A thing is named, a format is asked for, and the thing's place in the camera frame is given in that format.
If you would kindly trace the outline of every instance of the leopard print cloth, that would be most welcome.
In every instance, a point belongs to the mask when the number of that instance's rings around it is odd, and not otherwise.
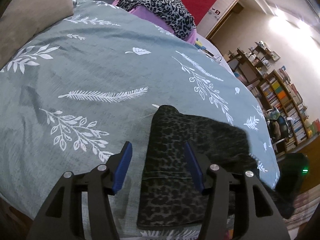
[[[188,12],[181,0],[119,0],[117,6],[130,11],[138,5],[163,19],[175,35],[184,40],[192,29],[196,28],[193,16]]]
[[[142,174],[137,226],[141,229],[201,223],[207,196],[194,187],[184,157],[184,143],[191,139],[198,153],[208,156],[228,172],[259,170],[249,156],[245,131],[209,118],[184,115],[173,106],[160,106],[155,113]],[[278,209],[287,203],[279,201],[275,192],[264,184]],[[230,193],[229,215],[234,214],[235,196]]]

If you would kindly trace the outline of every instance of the pink cloth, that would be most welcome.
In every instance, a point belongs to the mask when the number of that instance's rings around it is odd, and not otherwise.
[[[112,5],[116,6],[118,4],[118,2],[119,2],[119,0],[115,0],[112,3]],[[155,15],[153,12],[149,11],[143,5],[138,5],[137,7],[133,8],[129,13],[131,13],[141,19],[152,22],[152,23],[160,26],[161,28],[165,29],[166,31],[174,34],[173,29],[169,25],[167,25],[167,23],[163,19],[161,19],[160,17]],[[196,39],[197,39],[197,31],[196,31],[196,29],[193,29],[191,31],[191,33],[189,34],[189,36],[186,39],[184,39],[184,41],[194,45],[196,43]]]

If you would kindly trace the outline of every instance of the bedsheet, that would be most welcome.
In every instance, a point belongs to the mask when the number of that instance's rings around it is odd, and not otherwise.
[[[101,1],[74,2],[74,16],[34,37],[0,71],[0,194],[13,207],[34,218],[65,171],[88,172],[128,140],[132,161],[110,197],[120,237],[196,239],[200,226],[136,227],[151,120],[163,104],[244,129],[261,179],[275,186],[262,111],[239,80],[150,22]]]

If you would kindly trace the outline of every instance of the silver bolt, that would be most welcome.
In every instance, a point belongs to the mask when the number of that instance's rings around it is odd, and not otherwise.
[[[220,169],[220,167],[217,164],[211,164],[210,169],[213,171],[217,171],[218,169]]]
[[[71,171],[66,171],[65,173],[63,173],[63,177],[65,177],[65,178],[70,178],[71,176],[72,176]]]
[[[245,175],[249,178],[253,177],[253,172],[252,171],[246,171]]]
[[[104,164],[101,164],[98,166],[98,171],[105,171],[107,169],[107,166]]]

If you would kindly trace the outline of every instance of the beige cushion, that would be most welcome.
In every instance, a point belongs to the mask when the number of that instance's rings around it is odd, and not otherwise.
[[[72,0],[12,0],[0,18],[0,69],[35,34],[70,15]]]

